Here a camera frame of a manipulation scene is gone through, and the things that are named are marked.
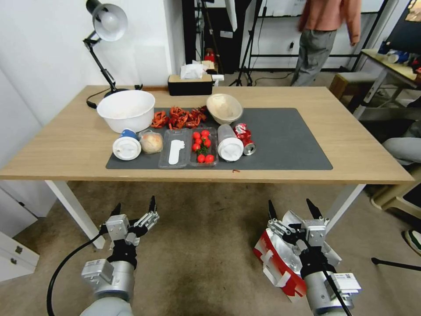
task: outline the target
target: red soda can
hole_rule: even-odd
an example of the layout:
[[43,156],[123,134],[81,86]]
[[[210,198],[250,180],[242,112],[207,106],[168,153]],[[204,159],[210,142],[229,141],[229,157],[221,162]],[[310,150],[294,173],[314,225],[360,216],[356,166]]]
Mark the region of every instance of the red soda can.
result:
[[251,140],[251,131],[247,128],[246,123],[239,123],[234,127],[235,136],[243,142],[244,155],[250,156],[256,151],[256,145]]

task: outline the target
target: lamp base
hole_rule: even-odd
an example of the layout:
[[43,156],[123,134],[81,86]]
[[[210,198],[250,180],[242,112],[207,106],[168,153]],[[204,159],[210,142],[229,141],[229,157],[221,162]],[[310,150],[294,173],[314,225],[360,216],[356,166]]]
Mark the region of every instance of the lamp base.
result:
[[104,97],[108,97],[108,96],[110,96],[110,95],[112,95],[112,94],[114,94],[114,93],[116,93],[116,92],[120,92],[120,91],[127,91],[128,89],[117,89],[117,90],[115,90],[115,91],[108,91],[105,95],[104,95]]

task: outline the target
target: clear plastic tray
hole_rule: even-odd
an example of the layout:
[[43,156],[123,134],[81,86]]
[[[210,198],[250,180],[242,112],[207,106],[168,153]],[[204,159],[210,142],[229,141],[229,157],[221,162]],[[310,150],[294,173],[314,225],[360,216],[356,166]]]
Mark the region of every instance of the clear plastic tray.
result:
[[[215,157],[213,163],[198,163],[197,162],[197,154],[192,150],[193,145],[193,132],[201,133],[204,129],[209,131],[209,140],[212,142],[211,146],[209,147],[207,154],[212,154]],[[191,135],[191,146],[190,146],[190,165],[197,168],[209,168],[215,166],[219,162],[218,158],[218,132],[213,127],[203,127],[197,128],[192,130]]]
[[[191,129],[169,129],[164,134],[164,148],[159,157],[159,169],[180,169],[187,166],[190,161],[190,152],[192,151],[193,132]],[[180,149],[178,162],[171,165],[169,163],[171,142],[173,140],[184,141],[184,148]]]

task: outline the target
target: shoe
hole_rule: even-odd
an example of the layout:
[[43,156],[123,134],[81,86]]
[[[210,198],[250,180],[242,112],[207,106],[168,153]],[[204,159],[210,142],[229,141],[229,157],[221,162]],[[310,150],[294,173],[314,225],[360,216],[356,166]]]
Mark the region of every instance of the shoe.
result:
[[407,230],[402,232],[402,237],[407,244],[421,256],[421,233],[416,230]]

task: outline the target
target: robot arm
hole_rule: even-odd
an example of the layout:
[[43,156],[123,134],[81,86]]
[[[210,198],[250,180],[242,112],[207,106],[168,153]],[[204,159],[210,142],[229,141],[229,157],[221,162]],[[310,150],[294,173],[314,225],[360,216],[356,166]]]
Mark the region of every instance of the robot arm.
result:
[[158,219],[154,196],[140,219],[128,220],[119,207],[111,213],[105,226],[114,243],[113,253],[107,259],[88,261],[82,270],[82,278],[93,287],[97,299],[82,316],[132,316],[129,302],[135,284],[136,247]]
[[130,304],[121,298],[107,297],[96,300],[80,316],[133,316]]
[[286,225],[276,219],[275,209],[269,201],[268,222],[270,228],[285,242],[293,245],[303,264],[300,271],[307,287],[307,300],[314,315],[348,315],[353,308],[352,296],[361,290],[352,273],[336,273],[322,252],[325,243],[326,225],[329,219],[322,217],[319,209],[307,199],[314,219],[299,224]]

